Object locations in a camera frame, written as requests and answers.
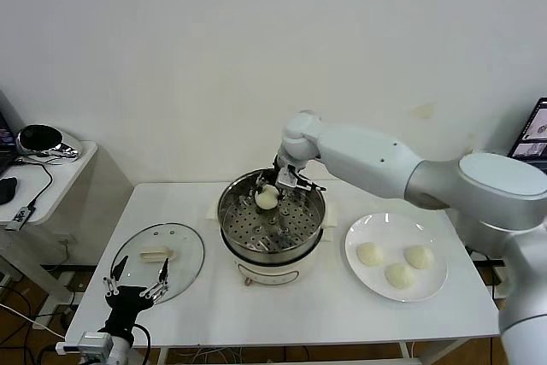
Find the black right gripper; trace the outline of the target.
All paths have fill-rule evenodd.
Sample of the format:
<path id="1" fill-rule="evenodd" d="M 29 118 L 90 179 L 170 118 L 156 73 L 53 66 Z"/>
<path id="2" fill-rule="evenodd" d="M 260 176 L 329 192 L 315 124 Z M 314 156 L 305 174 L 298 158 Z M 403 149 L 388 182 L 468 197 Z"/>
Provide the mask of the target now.
<path id="1" fill-rule="evenodd" d="M 326 191 L 326 187 L 301 177 L 302 171 L 306 168 L 307 160 L 298 160 L 284 153 L 278 153 L 274 158 L 274 169 L 276 171 L 261 171 L 256 177 L 255 193 L 261 194 L 265 188 L 272 186 L 275 190 L 277 177 L 290 175 L 294 178 L 295 187 L 305 191 Z"/>

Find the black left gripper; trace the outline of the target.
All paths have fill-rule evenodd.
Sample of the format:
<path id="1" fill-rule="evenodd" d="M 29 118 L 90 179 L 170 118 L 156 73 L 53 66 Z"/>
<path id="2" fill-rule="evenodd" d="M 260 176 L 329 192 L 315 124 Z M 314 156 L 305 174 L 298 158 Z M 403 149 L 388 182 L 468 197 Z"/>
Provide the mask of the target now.
<path id="1" fill-rule="evenodd" d="M 101 332 L 122 339 L 133 338 L 132 329 L 138 314 L 146 310 L 146 299 L 160 299 L 168 291 L 168 258 L 164 260 L 158 279 L 152 286 L 148 288 L 120 286 L 118 288 L 117 284 L 123 274 L 127 260 L 128 256 L 124 256 L 111 269 L 109 277 L 103 278 L 106 295 L 108 296 L 105 300 L 111 311 Z"/>

